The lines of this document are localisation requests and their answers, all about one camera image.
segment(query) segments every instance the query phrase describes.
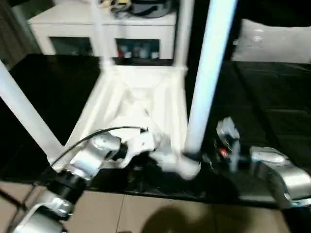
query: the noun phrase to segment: white bar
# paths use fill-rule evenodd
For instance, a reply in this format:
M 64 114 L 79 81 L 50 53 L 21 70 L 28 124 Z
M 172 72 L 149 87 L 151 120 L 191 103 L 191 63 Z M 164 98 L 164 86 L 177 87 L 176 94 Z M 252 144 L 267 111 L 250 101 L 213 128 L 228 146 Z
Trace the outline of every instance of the white bar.
M 101 55 L 101 69 L 106 66 L 113 65 L 112 61 L 112 53 L 110 52 L 110 48 L 108 45 L 108 34 L 105 34 L 104 31 L 104 24 L 102 24 L 102 16 L 100 8 L 98 7 L 98 0 L 91 0 L 91 14 L 94 20 L 94 30 L 95 35 L 97 36 L 97 44 L 100 48 L 100 55 Z
M 174 66 L 186 67 L 193 18 L 194 0 L 181 0 L 179 6 L 178 31 L 174 55 Z
M 21 91 L 4 64 L 0 61 L 0 96 L 53 163 L 63 146 Z
M 201 148 L 238 0 L 211 0 L 186 137 L 186 151 Z

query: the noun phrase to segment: black tabletop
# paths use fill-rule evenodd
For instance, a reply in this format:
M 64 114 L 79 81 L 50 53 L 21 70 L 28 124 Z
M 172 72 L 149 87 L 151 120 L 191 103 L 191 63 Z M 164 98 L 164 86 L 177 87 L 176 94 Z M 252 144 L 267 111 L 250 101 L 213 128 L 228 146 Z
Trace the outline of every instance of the black tabletop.
M 95 57 L 28 55 L 11 74 L 65 144 L 99 76 L 98 67 Z M 188 111 L 195 77 L 196 69 L 190 67 L 185 86 Z M 243 144 L 274 147 L 310 172 L 310 87 L 310 65 L 223 62 L 202 150 L 210 149 L 218 120 L 230 116 Z M 1 179 L 31 183 L 48 165 L 46 156 L 3 101 L 0 105 L 5 122 Z M 216 174 L 202 165 L 194 180 L 185 181 L 176 174 L 163 173 L 147 157 L 135 159 L 127 169 L 102 170 L 90 189 L 274 207 L 264 183 L 247 172 Z

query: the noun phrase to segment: black joint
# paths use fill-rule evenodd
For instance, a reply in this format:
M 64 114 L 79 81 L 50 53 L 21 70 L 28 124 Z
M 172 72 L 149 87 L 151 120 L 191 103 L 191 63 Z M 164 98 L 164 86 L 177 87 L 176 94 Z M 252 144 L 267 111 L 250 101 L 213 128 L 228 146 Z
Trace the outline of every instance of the black joint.
M 113 156 L 112 159 L 115 161 L 118 159 L 124 159 L 126 154 L 127 154 L 127 145 L 125 143 L 121 143 L 118 153 L 115 156 Z
M 63 199 L 75 204 L 86 189 L 86 181 L 69 171 L 62 171 L 47 188 Z
M 149 131 L 148 128 L 147 129 L 143 129 L 143 128 L 140 129 L 140 133 L 144 133 L 144 132 L 148 132 L 148 131 Z
M 201 162 L 203 159 L 203 153 L 197 152 L 197 153 L 190 153 L 190 152 L 183 152 L 183 155 L 191 160 Z

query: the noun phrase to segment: gray fabric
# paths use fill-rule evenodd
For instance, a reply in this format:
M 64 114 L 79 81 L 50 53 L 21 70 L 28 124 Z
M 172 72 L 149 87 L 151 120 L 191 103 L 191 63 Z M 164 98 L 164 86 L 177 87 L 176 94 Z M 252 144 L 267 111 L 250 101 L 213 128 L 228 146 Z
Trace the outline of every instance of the gray fabric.
M 28 38 L 14 18 L 6 0 L 0 0 L 0 45 L 10 67 L 33 52 Z

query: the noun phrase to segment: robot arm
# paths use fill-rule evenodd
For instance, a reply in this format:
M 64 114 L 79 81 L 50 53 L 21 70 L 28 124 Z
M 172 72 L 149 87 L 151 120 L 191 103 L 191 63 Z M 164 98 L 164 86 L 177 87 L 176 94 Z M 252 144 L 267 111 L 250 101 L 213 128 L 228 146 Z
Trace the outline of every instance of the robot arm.
M 272 148 L 251 147 L 242 156 L 239 132 L 231 119 L 217 126 L 220 141 L 216 153 L 203 156 L 213 167 L 228 164 L 231 172 L 240 163 L 248 163 L 253 175 L 263 179 L 282 210 L 311 205 L 311 176 L 296 167 L 279 151 Z M 142 132 L 126 143 L 110 133 L 89 139 L 69 164 L 38 195 L 28 211 L 14 225 L 13 233 L 66 232 L 61 221 L 72 215 L 74 205 L 102 168 L 125 168 L 134 156 L 148 152 L 163 171 L 176 172 L 183 179 L 193 179 L 200 171 L 200 162 L 174 152 L 170 140 L 151 132 Z
M 74 205 L 100 169 L 106 168 L 107 164 L 110 164 L 110 168 L 125 168 L 134 156 L 143 152 L 149 152 L 165 171 L 177 172 L 185 179 L 195 177 L 200 164 L 173 154 L 170 141 L 162 138 L 159 141 L 157 138 L 151 132 L 143 132 L 126 143 L 110 133 L 89 139 L 38 195 L 28 211 L 13 223 L 10 232 L 66 232 L 61 221 L 70 218 Z

